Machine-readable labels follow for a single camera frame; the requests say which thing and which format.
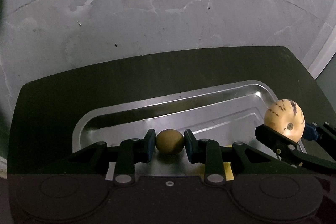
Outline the yellow lemon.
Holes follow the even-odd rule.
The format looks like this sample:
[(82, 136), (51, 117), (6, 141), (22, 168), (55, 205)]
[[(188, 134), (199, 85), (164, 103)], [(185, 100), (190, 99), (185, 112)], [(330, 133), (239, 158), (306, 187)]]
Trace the yellow lemon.
[(235, 178), (234, 178), (234, 174), (233, 174), (232, 169), (231, 169), (231, 163), (230, 162), (224, 162), (223, 166), (224, 166), (226, 180), (227, 181), (234, 180)]

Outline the brown kiwi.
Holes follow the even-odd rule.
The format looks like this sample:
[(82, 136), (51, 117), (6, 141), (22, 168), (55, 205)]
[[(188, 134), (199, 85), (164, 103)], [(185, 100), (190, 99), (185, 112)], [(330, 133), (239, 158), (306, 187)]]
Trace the brown kiwi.
[(178, 154), (183, 150), (184, 137), (177, 130), (163, 130), (156, 136), (155, 146), (157, 147), (157, 150), (161, 153)]

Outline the silver metal tray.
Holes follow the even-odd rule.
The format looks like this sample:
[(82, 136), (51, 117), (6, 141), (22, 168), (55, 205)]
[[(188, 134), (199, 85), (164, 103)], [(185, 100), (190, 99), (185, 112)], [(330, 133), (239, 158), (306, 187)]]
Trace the silver metal tray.
[(202, 88), (120, 105), (95, 108), (83, 115), (72, 134), (72, 151), (104, 141), (109, 147), (123, 140), (142, 139), (149, 129), (160, 133), (190, 129), (197, 139), (212, 139), (221, 146), (242, 141), (276, 158), (255, 137), (268, 107), (278, 98), (256, 80)]

